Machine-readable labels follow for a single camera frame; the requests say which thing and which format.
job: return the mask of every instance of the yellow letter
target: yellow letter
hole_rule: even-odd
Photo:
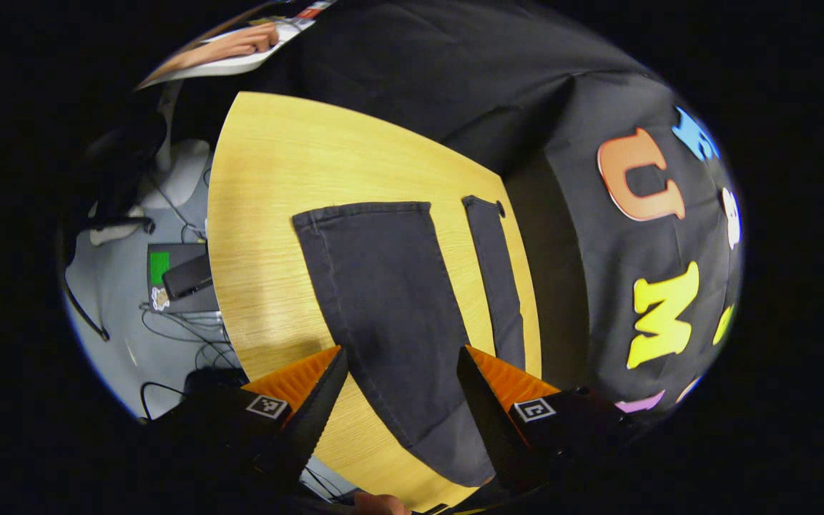
[[[717,323],[717,330],[714,333],[714,341],[710,343],[710,345],[717,345],[720,342],[720,339],[723,337],[723,333],[727,332],[727,325],[730,323],[730,316],[733,314],[733,307],[736,304],[728,307],[727,310],[724,310],[723,314],[720,316],[720,320]]]
[[[634,282],[634,311],[647,312],[651,304],[660,303],[635,323],[634,328],[655,336],[638,335],[632,339],[628,351],[628,368],[635,368],[645,361],[660,358],[661,355],[680,353],[689,343],[692,335],[690,323],[676,320],[697,295],[697,263],[689,263],[686,273],[649,284],[643,278]]]

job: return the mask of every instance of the chair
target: chair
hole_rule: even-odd
[[[155,155],[166,136],[166,122],[160,114],[134,114],[89,144],[78,173],[89,177],[88,185],[94,186],[94,190],[76,195],[57,226],[59,289],[84,322],[105,342],[110,339],[110,333],[95,323],[75,299],[66,282],[66,269],[75,259],[75,240],[84,231],[130,224],[140,224],[147,234],[155,231],[155,222],[151,218],[125,214],[134,205],[138,185],[154,166]],[[94,216],[88,216],[95,202]]]

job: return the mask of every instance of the wooden table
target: wooden table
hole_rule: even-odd
[[[461,199],[499,200],[520,295],[526,371],[541,375],[539,322],[516,215],[501,178],[401,127],[329,104],[241,92],[212,164],[209,254],[215,292],[251,379],[333,346],[291,216],[353,202],[431,202],[431,217],[475,348],[494,354],[485,290]],[[349,375],[315,450],[359,488],[426,511],[475,488],[399,446]]]

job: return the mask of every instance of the gray floor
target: gray floor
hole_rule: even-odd
[[[200,180],[189,201],[179,206],[181,214],[190,224],[204,228],[207,211],[208,188]],[[74,323],[79,342],[87,352],[92,365],[101,374],[104,384],[111,388],[131,416],[144,417],[139,398],[142,383],[154,381],[182,391],[187,374],[195,366],[229,366],[219,352],[226,345],[216,345],[218,350],[203,348],[191,333],[171,320],[147,313],[146,323],[151,329],[164,335],[195,341],[177,341],[150,332],[142,325],[140,304],[147,300],[146,251],[150,243],[180,243],[182,224],[171,209],[146,209],[146,216],[156,222],[154,234],[147,235],[141,229],[129,237],[94,247],[89,233],[83,232],[76,242],[76,255],[66,272],[66,280],[72,292],[87,310],[89,316],[104,324],[110,333],[109,342],[102,341],[89,328],[78,313],[68,306],[69,317]],[[187,231],[187,243],[195,242],[196,235]],[[220,330],[220,313],[187,313],[187,317],[199,318],[200,335],[212,341],[223,340]],[[233,352],[225,352],[225,358],[240,366]],[[167,389],[148,387],[146,390],[151,417],[158,417],[177,405],[180,395]],[[354,486],[333,473],[315,457],[308,467],[323,477],[326,488],[335,494],[348,492]],[[324,488],[305,471],[302,480],[321,496],[329,496]]]

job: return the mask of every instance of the black cloth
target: black cloth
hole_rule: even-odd
[[[439,475],[480,486],[494,470],[456,377],[469,339],[429,209],[357,203],[292,222],[326,325],[373,410]]]
[[[463,205],[485,285],[494,355],[523,371],[526,368],[524,319],[520,314],[520,297],[501,227],[499,205],[472,195],[463,199]]]

